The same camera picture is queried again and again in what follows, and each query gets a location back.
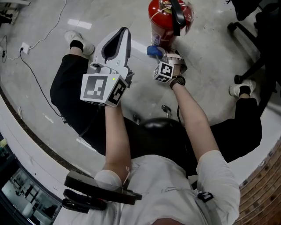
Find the red fire extinguisher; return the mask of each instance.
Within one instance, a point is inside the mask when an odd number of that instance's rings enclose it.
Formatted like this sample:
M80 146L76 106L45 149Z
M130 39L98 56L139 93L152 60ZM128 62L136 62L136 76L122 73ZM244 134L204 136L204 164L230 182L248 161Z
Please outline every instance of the red fire extinguisher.
M170 47L181 29L189 31L194 19L190 3L182 0L152 0L148 6L151 20L151 42L163 48Z

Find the blue object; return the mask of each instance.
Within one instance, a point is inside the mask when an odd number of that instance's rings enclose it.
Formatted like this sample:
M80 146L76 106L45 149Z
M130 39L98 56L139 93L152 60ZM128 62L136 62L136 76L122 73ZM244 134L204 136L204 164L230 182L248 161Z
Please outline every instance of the blue object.
M147 47L147 54L152 56L158 56L158 58L162 58L162 52L157 48L156 45L151 45Z

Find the forearm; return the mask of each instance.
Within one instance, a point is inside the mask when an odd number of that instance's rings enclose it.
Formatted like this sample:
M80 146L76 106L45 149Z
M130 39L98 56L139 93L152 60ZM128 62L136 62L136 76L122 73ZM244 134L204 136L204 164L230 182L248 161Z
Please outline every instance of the forearm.
M208 151L219 150L212 134L208 118L198 103L180 84L173 86L185 129L190 139L197 161Z
M131 155L121 104L116 108L105 107L105 127L106 164L104 169L113 170L123 180L128 174L126 167L131 169Z

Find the office chair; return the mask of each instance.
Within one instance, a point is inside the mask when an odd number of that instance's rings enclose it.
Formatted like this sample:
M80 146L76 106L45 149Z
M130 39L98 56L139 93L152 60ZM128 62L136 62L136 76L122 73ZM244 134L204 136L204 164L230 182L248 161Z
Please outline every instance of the office chair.
M236 28L239 28L257 47L261 56L255 64L243 75L235 75L234 82L241 84L245 79L249 78L262 66L266 67L266 83L260 93L260 103L258 107L259 115L261 116L272 92L276 93L276 82L281 84L280 78L280 15L279 4L268 4L262 12L256 15L256 23L254 26L258 30L258 36L252 35L239 22L230 23L227 29L233 33Z

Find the black sock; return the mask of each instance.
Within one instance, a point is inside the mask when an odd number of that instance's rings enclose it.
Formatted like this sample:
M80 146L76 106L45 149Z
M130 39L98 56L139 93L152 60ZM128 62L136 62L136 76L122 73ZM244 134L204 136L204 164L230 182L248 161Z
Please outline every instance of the black sock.
M72 47L77 47L77 48L80 48L83 52L83 44L78 41L78 40L73 40L71 43L70 43L70 48Z
M251 89L250 89L250 87L249 86L241 86L240 87L240 92L239 92L239 96L241 95L241 94L248 94L248 95L250 95L250 93L251 93Z

